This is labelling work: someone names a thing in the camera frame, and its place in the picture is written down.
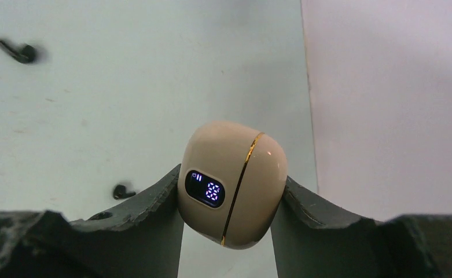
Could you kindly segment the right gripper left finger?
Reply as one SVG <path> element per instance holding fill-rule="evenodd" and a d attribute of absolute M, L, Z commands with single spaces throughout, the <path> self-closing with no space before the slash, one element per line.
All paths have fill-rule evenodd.
<path fill-rule="evenodd" d="M 179 170 L 87 220 L 0 211 L 0 277 L 177 277 Z"/>

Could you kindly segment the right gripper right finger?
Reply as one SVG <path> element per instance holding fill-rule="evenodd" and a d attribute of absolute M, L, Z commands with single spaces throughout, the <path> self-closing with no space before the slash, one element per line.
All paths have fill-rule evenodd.
<path fill-rule="evenodd" d="M 452 277 L 452 215 L 377 221 L 291 178 L 271 236 L 279 277 Z"/>

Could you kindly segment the pink earbud charging case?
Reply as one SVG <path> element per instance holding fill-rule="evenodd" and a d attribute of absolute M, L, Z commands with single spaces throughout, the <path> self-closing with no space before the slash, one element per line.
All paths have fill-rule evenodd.
<path fill-rule="evenodd" d="M 266 133 L 230 121 L 200 126 L 178 177 L 178 210 L 197 233 L 243 250 L 269 229 L 288 176 L 286 154 Z"/>

